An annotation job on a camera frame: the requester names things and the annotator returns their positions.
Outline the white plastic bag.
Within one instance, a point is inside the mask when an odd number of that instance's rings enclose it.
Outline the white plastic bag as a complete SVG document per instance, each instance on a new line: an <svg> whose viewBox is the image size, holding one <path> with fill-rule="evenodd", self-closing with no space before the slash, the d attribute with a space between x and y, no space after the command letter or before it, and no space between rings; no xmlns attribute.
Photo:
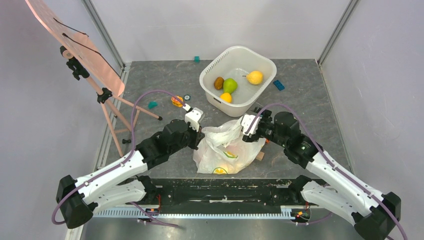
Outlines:
<svg viewBox="0 0 424 240"><path fill-rule="evenodd" d="M200 174L237 174L250 165L266 144L264 138L243 141L241 119L233 119L221 126L202 129L205 137L193 152L193 160Z"/></svg>

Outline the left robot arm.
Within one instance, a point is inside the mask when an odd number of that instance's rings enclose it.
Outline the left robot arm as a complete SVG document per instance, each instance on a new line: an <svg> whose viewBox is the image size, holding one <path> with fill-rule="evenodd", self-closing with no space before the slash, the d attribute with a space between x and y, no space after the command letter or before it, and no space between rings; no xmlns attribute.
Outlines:
<svg viewBox="0 0 424 240"><path fill-rule="evenodd" d="M84 225L100 211L101 203L110 205L108 190L117 190L121 182L165 163L170 156L189 147L198 149L204 138L202 127L195 120L174 119L162 131L154 133L129 153L100 170L74 179L66 175L59 180L51 221L68 229Z"/></svg>

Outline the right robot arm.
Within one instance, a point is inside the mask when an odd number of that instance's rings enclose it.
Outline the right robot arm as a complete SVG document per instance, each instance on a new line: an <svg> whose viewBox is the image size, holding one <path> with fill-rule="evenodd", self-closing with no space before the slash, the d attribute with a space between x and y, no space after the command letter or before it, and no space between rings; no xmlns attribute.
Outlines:
<svg viewBox="0 0 424 240"><path fill-rule="evenodd" d="M400 226L401 199L393 192L383 193L346 170L313 139L305 124L291 109L271 116L266 108L241 117L243 141L266 139L283 148L294 164L325 181L326 188L301 175L289 186L289 199L295 204L310 203L324 208L350 223L364 240L389 239Z"/></svg>

